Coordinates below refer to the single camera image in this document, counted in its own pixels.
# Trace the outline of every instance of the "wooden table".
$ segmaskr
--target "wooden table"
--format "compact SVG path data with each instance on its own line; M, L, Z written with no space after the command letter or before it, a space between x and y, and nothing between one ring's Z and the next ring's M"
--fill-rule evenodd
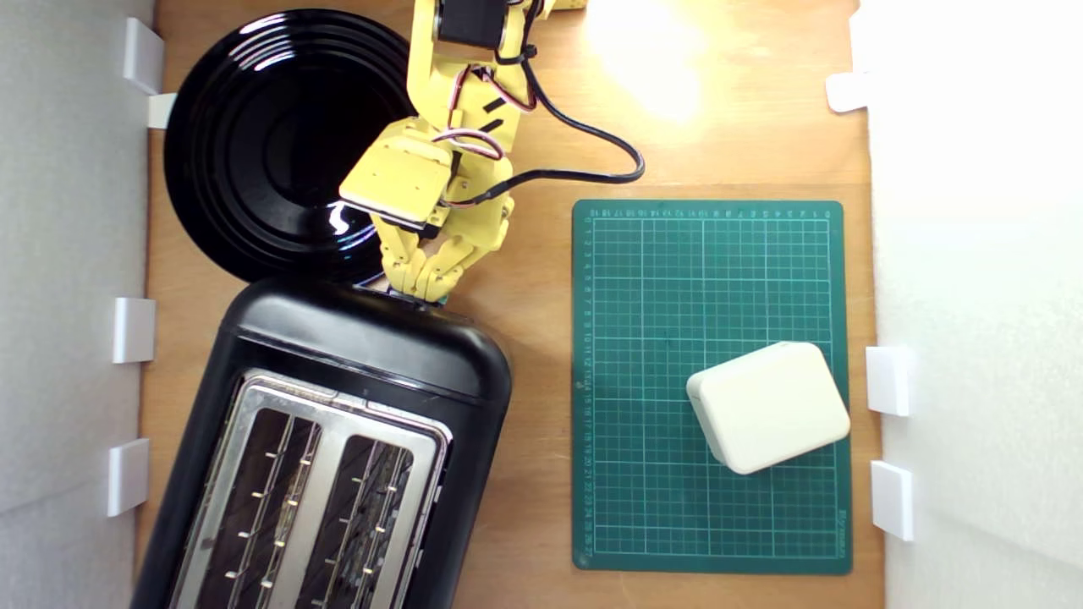
M629 138L648 159L637 184L542 182L516 191L505 249L471 270L451 307L511 338L516 393L456 607L879 607L883 539L871 524L869 462L878 420L865 409L874 342L869 155L861 114L835 116L824 78L849 68L857 0L590 0L535 28L538 76L565 112ZM410 0L332 1L406 35ZM288 0L159 0L166 87L175 90L221 36ZM158 352L143 383L152 440L146 543L196 385L242 283L205 258L169 205L160 133L152 135L147 290ZM624 170L627 159L544 113L524 120L517 167ZM569 377L572 205L584 197L837 198L846 207L853 413L854 569L843 578L583 572L571 560Z

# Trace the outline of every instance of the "robotic arm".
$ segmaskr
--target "robotic arm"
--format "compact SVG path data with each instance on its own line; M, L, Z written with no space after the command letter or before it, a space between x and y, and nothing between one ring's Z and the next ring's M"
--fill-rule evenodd
M340 205L370 215L393 289L428 301L447 296L467 269L500 248L514 211L509 191L518 184L539 178L626 183L642 176L638 151L564 116L534 77L531 27L558 1L415 0L407 90L419 116L389 125L339 189ZM443 55L436 40L490 49L494 57ZM539 102L566 125L624 148L636 170L514 176L507 155L520 118ZM421 239L438 237L439 250L428 256Z

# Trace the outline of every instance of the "green cutting mat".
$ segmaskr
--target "green cutting mat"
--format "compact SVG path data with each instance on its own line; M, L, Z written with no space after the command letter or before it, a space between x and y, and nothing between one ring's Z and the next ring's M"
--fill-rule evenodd
M848 396L841 206L580 200L574 275L575 563L849 572L849 440L739 476L684 392L696 371L806 340Z

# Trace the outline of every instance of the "black toaster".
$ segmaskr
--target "black toaster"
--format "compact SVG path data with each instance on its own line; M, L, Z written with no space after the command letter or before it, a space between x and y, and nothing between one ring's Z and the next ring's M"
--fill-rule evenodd
M449 607L510 392L468 320L252 284L219 329L132 609Z

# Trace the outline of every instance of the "white bracket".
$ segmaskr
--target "white bracket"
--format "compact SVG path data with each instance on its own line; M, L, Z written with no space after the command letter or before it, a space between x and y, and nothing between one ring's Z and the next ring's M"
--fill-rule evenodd
M154 359L157 304L146 298L117 298L113 314L113 363Z
M145 502L151 489L151 441L146 438L109 449L109 504L106 516L120 516Z
M135 17L125 29L125 78L147 95L161 92L166 43Z
M146 126L151 129L165 129L169 127L169 114L173 112L173 102L177 101L177 93L151 95L146 101Z
M910 350L902 347L865 348L869 410L910 416L912 361Z
M852 72L827 77L827 105L836 113L847 113L869 106L872 95L872 65L876 39L873 36L871 10L858 9L850 15L850 54Z
M914 477L883 461L872 462L873 524L904 542L914 541Z

